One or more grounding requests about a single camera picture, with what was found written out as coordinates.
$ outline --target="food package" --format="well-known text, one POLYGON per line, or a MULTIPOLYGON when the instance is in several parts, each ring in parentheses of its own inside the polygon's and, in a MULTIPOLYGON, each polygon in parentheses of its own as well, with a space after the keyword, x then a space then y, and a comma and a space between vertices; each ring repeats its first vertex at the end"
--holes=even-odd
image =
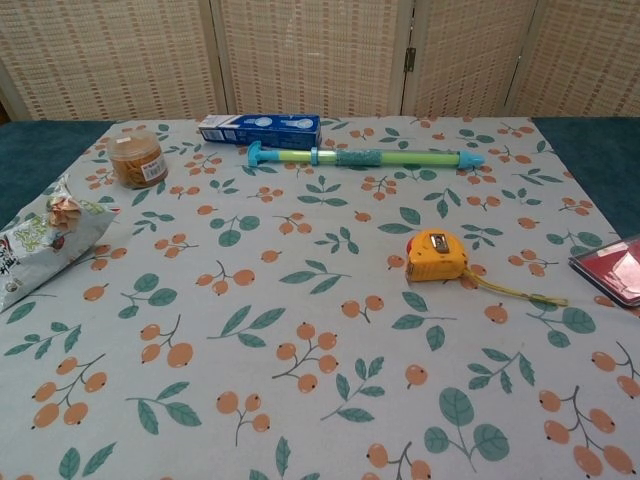
POLYGON ((0 231, 0 312, 25 297, 86 252, 118 212, 113 204, 78 200, 61 177, 46 203, 22 209, 23 221, 0 231))

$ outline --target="blue box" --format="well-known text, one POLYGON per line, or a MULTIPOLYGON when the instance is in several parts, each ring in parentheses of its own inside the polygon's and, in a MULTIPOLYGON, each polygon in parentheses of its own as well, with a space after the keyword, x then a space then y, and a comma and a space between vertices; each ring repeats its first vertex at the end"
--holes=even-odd
POLYGON ((209 115, 198 126, 209 142, 310 150, 320 145, 318 115, 209 115))

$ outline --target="plastic jar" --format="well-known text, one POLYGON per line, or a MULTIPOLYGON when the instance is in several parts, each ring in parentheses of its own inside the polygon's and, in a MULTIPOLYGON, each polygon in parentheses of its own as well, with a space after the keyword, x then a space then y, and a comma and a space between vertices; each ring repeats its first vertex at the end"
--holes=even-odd
POLYGON ((107 153, 116 176, 129 188, 146 188, 167 176, 167 164, 156 135, 147 130, 134 130, 112 138, 107 153))

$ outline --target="red package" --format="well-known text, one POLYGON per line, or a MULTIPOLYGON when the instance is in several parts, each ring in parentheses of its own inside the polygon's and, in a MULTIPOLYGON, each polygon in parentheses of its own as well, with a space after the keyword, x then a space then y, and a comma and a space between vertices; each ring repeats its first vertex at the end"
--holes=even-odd
POLYGON ((569 265, 619 305, 640 306, 640 235, 572 257, 569 265))

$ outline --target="yellow tape measure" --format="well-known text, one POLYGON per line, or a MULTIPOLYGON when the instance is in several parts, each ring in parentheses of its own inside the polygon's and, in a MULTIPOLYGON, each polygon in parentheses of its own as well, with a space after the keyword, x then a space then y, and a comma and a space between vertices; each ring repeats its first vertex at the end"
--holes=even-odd
POLYGON ((540 302, 567 306, 566 298, 553 298, 544 295, 528 294, 511 288, 487 282, 467 267, 468 258, 462 242, 450 232, 444 230, 423 230, 407 244, 407 280, 425 282, 429 280, 452 280, 466 276, 483 287, 506 295, 538 300, 540 302))

